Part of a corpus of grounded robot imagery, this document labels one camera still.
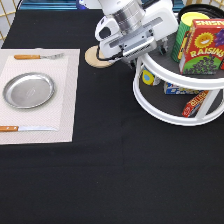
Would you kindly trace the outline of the white silver gripper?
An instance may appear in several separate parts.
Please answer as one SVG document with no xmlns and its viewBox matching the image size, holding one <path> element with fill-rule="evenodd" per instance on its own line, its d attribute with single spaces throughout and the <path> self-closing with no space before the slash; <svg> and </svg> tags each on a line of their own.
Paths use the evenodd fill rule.
<svg viewBox="0 0 224 224">
<path fill-rule="evenodd" d="M 139 56 L 157 48 L 168 51 L 168 36 L 178 28 L 172 0 L 98 0 L 104 17 L 99 21 L 95 37 L 99 41 L 96 53 L 100 61 L 123 60 L 131 69 L 137 67 Z"/>
</svg>

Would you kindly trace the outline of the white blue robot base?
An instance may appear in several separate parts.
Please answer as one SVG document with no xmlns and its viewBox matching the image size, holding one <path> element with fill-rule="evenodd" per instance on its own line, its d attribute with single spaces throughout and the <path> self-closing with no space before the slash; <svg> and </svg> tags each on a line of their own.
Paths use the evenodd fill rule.
<svg viewBox="0 0 224 224">
<path fill-rule="evenodd" d="M 98 0 L 76 0 L 77 3 L 81 6 L 84 6 L 88 9 L 100 9 L 101 5 Z"/>
</svg>

